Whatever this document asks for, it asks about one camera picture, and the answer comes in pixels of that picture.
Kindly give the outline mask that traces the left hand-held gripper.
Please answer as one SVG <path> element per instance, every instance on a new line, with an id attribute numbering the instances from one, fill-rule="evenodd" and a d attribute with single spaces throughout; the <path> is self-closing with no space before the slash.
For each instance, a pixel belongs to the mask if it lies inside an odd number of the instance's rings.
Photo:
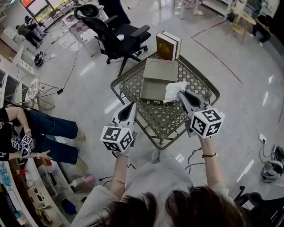
<path id="1" fill-rule="evenodd" d="M 124 104 L 113 114 L 112 121 L 104 126 L 100 141 L 112 152 L 124 153 L 134 146 L 137 133 L 134 131 L 134 120 L 137 114 L 135 102 Z"/>

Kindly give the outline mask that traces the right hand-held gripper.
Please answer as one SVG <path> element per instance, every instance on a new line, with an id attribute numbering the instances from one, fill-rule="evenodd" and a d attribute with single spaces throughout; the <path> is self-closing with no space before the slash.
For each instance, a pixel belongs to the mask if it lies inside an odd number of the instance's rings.
<path id="1" fill-rule="evenodd" d="M 224 118 L 217 108 L 208 105 L 204 98 L 190 90 L 179 91 L 178 99 L 186 113 L 192 114 L 187 124 L 189 137 L 212 137 L 219 133 Z"/>

